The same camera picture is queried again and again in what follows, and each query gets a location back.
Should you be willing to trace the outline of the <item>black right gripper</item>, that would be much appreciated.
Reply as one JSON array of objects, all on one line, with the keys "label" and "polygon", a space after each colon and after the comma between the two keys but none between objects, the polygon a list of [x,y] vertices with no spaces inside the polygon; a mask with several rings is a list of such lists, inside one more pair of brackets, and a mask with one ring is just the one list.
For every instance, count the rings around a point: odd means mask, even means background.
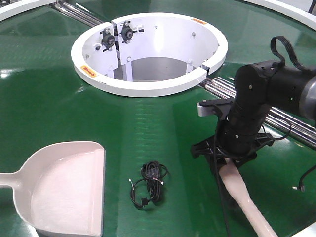
[{"label": "black right gripper", "polygon": [[216,179],[219,171],[230,158],[237,168],[257,157],[257,151],[271,146],[274,139],[269,133],[245,135],[241,133],[218,133],[191,146],[193,158],[204,156],[211,173]]}]

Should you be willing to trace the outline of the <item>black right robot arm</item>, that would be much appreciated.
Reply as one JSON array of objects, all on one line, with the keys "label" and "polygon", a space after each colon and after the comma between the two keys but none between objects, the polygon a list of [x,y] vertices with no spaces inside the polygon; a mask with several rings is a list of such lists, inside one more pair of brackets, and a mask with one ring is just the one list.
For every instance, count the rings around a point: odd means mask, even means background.
[{"label": "black right robot arm", "polygon": [[231,158],[237,167],[253,160],[257,151],[275,139],[260,132],[270,109],[276,107],[300,117],[316,118],[316,71],[301,65],[284,36],[270,42],[277,60],[247,64],[235,74],[236,95],[230,99],[198,102],[201,117],[216,115],[213,136],[191,146],[194,158],[205,156],[213,171]]}]

